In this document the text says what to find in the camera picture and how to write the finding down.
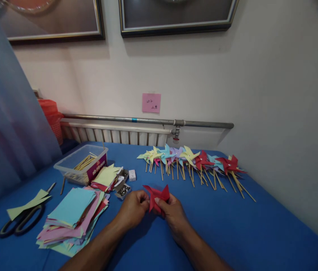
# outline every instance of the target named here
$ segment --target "red pinwheel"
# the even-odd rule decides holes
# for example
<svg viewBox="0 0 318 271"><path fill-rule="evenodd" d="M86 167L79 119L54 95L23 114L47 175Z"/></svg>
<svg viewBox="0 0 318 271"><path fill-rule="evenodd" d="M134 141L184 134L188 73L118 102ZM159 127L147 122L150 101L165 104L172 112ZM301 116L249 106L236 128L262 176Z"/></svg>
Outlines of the red pinwheel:
<svg viewBox="0 0 318 271"><path fill-rule="evenodd" d="M208 161L207 153L202 150L201 154L198 155L197 157L195 157L195 165L196 165L197 169L201 170L201 167L203 165L213 166L215 164Z"/></svg>
<svg viewBox="0 0 318 271"><path fill-rule="evenodd" d="M164 213L155 202L155 198L160 198L165 202L168 201L170 198L168 185L166 185L163 191L156 190L154 188L151 188L150 186L144 186L144 188L150 193L149 212L154 208L159 214L163 215Z"/></svg>
<svg viewBox="0 0 318 271"><path fill-rule="evenodd" d="M216 158L216 160L218 160L219 162L223 164L224 173L226 175L228 175L227 174L228 170L246 173L245 171L238 169L238 159L234 155L232 156L232 160L229 160L223 157Z"/></svg>

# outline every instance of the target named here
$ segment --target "blue tablecloth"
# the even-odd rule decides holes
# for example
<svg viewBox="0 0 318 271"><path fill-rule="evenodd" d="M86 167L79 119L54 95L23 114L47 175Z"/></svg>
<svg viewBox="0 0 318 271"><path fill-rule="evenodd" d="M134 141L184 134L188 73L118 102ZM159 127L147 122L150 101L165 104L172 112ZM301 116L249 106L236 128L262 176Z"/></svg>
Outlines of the blue tablecloth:
<svg viewBox="0 0 318 271"><path fill-rule="evenodd" d="M193 188L189 176L186 181L168 176L162 181L160 171L146 173L144 160L136 157L151 147L105 145L109 148L109 164L115 162L116 166L135 170L137 181L128 181L133 190L142 189L143 184L160 189L168 184L196 231L235 270L318 270L318 236L249 176L244 175L242 184L257 203L246 194L243 199L235 193L225 178L222 182L228 193L219 185L217 191L201 186L198 176ZM207 153L224 156L217 151ZM75 186L66 183L60 196L62 179L61 173L51 165L1 198L0 228L8 220L6 209L27 203L40 189L46 190L56 182L50 193L52 199L46 203L46 217ZM120 206L121 201L112 192L109 208L99 218L93 236L115 217ZM38 249L35 244L45 217L23 236L0 239L0 270L57 270L69 259L52 250ZM108 270L147 269L192 270L184 252L173 241L166 222L153 214L147 214L136 229L127 233L108 266Z"/></svg>

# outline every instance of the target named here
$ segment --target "hand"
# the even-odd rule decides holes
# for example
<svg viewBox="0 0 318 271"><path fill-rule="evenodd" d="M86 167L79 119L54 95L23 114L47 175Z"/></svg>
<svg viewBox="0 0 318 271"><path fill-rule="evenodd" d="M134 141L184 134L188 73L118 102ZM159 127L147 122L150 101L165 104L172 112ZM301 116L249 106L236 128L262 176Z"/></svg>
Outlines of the hand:
<svg viewBox="0 0 318 271"><path fill-rule="evenodd" d="M155 202L164 211L163 218L167 221L174 240L181 245L184 236L192 230L182 204L172 194L170 194L168 203L159 198L155 198Z"/></svg>
<svg viewBox="0 0 318 271"><path fill-rule="evenodd" d="M126 196L115 220L126 230L135 228L149 209L149 202L149 196L144 190L132 191Z"/></svg>

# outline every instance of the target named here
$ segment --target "picture frame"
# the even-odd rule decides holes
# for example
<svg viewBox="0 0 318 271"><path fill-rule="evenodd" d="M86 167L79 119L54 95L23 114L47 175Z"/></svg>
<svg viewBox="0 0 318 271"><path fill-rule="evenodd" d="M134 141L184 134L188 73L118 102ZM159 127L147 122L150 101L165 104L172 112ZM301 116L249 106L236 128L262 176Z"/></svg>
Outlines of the picture frame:
<svg viewBox="0 0 318 271"><path fill-rule="evenodd" d="M226 31L239 0L119 0L121 36Z"/></svg>
<svg viewBox="0 0 318 271"><path fill-rule="evenodd" d="M0 24L11 45L105 39L101 0L0 0Z"/></svg>

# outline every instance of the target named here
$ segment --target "blue curtain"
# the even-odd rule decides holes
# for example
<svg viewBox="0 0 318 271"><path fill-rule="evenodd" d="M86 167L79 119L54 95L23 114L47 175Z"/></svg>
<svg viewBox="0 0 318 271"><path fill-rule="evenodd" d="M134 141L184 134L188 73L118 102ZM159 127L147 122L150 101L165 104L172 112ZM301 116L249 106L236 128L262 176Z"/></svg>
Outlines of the blue curtain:
<svg viewBox="0 0 318 271"><path fill-rule="evenodd" d="M0 27L0 196L61 151Z"/></svg>

